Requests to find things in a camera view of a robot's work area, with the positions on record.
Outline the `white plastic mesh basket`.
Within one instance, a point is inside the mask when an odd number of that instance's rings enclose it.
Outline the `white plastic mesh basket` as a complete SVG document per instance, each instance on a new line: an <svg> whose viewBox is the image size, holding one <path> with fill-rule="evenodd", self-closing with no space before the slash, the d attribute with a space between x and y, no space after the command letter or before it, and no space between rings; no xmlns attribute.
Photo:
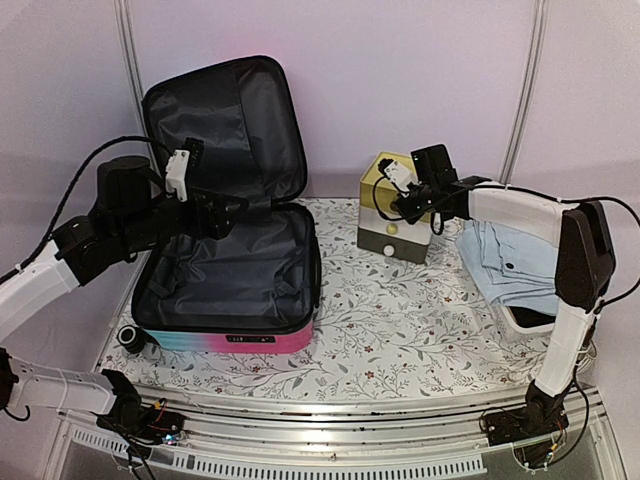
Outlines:
<svg viewBox="0 0 640 480"><path fill-rule="evenodd" d="M494 305L490 307L496 328L507 341L548 335L555 317L524 307Z"/></svg>

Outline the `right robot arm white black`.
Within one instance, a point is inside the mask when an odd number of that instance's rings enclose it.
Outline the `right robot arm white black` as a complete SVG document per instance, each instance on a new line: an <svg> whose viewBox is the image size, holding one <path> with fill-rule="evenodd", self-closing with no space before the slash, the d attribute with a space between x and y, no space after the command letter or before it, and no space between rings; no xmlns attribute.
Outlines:
<svg viewBox="0 0 640 480"><path fill-rule="evenodd" d="M600 199L565 200L481 176L460 178L442 144L412 152L411 160L410 167L395 160L379 167L397 192L392 209L409 224L430 216L435 234L449 220L466 221L458 249L485 299L513 317L540 314L551 325L525 406L488 415L488 427L512 439L565 426L563 401L616 268Z"/></svg>

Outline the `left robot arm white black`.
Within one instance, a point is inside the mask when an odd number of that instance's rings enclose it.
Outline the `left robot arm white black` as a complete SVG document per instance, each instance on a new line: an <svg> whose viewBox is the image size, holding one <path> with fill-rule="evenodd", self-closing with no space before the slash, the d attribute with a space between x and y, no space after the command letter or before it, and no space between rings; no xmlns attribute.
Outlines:
<svg viewBox="0 0 640 480"><path fill-rule="evenodd" d="M34 254L1 280L1 336L58 298L96 279L109 267L131 262L179 234L222 239L248 208L246 200L195 185L195 162L176 151L166 172L149 159L124 156L97 169L97 198L90 212L46 234ZM1 353L1 407L18 404L92 413L100 427L138 434L155 427L156 415L118 371L57 370Z"/></svg>

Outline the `yellow and white storage box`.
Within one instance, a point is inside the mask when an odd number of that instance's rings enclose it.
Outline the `yellow and white storage box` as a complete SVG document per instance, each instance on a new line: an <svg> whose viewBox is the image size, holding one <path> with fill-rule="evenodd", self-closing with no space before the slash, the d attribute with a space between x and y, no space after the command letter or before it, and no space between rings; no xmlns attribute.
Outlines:
<svg viewBox="0 0 640 480"><path fill-rule="evenodd" d="M395 210L394 200L402 194L379 172L378 163L383 158L397 160L415 173L409 156L379 153L360 180L357 247L422 264L431 243L430 217L425 215L415 224L409 224Z"/></svg>

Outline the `black garment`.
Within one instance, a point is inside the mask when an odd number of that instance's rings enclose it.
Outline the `black garment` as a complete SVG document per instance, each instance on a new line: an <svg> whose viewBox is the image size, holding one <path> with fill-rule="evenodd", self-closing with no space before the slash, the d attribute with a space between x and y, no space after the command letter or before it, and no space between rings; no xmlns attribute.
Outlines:
<svg viewBox="0 0 640 480"><path fill-rule="evenodd" d="M524 307L508 307L515 324L524 329L543 327L553 324L555 317Z"/></svg>

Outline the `pink and teal kids suitcase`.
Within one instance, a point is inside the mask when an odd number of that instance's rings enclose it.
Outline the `pink and teal kids suitcase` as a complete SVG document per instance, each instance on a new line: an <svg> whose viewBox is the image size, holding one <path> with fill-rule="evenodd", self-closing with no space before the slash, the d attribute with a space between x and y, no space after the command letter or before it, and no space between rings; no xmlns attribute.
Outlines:
<svg viewBox="0 0 640 480"><path fill-rule="evenodd" d="M280 63L256 55L170 78L142 110L160 166L169 149L200 140L193 183L248 207L223 239L180 234L151 252L131 300L136 326L168 350L306 348L322 267L314 217L298 203L307 161Z"/></svg>

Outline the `pale blue garment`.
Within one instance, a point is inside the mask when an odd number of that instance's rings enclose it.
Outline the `pale blue garment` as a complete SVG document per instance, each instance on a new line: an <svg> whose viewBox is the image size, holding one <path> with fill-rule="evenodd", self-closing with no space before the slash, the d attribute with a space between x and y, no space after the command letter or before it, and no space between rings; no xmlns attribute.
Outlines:
<svg viewBox="0 0 640 480"><path fill-rule="evenodd" d="M460 257L491 305L554 316L558 248L536 236L484 221L467 221L456 240Z"/></svg>

